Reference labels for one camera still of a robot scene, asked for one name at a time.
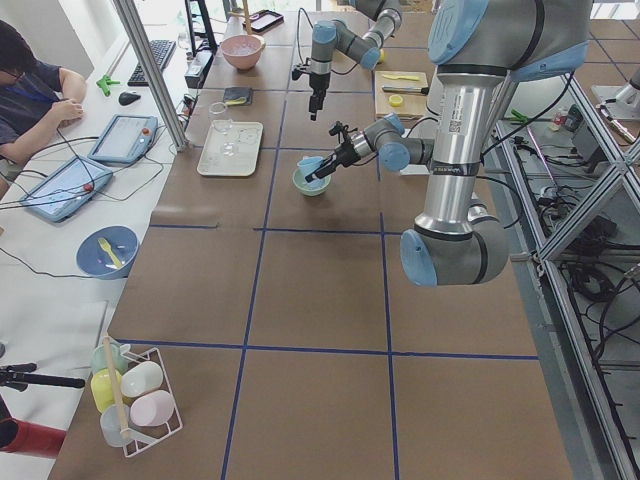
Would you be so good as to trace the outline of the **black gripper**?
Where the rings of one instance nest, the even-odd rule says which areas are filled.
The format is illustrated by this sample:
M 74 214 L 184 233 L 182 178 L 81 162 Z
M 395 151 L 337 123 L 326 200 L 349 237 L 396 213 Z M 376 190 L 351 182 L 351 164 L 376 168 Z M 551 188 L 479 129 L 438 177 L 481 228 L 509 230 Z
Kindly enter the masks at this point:
M 357 128 L 351 129 L 347 124 L 336 121 L 329 129 L 330 136 L 338 136 L 339 145 L 334 152 L 323 157 L 323 163 L 312 175 L 304 177 L 306 181 L 320 180 L 334 173 L 338 166 L 361 166 L 360 160 L 369 162 L 373 155 L 370 142 Z
M 330 61 L 309 57 L 303 63 L 293 67 L 291 77 L 293 80 L 298 80 L 303 74 L 309 76 L 309 85 L 313 90 L 312 97 L 309 99 L 309 114 L 310 119 L 315 121 L 318 110 L 324 107 L 326 91 L 329 88 Z

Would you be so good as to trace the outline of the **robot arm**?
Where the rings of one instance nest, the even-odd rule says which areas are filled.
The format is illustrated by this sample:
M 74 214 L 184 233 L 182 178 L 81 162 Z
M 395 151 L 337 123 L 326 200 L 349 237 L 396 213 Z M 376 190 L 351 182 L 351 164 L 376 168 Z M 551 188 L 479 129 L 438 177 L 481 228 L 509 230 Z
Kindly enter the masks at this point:
M 445 1 L 428 55 L 443 87 L 433 140 L 408 138 L 395 114 L 362 131 L 343 126 L 341 145 L 305 175 L 313 182 L 376 155 L 389 170 L 429 169 L 425 206 L 403 232 L 401 261 L 419 286 L 470 285 L 503 270 L 503 227 L 475 195 L 482 148 L 522 82 L 571 73 L 588 50 L 588 1 Z
M 373 70 L 381 58 L 385 41 L 392 37 L 402 24 L 402 8 L 399 1 L 350 1 L 350 5 L 367 18 L 373 26 L 362 36 L 351 31 L 342 20 L 321 20 L 312 28 L 311 53 L 292 69 L 292 79 L 309 76 L 312 95 L 309 99 L 310 119 L 315 121 L 323 109 L 330 86 L 332 61 L 335 51 L 368 70 Z

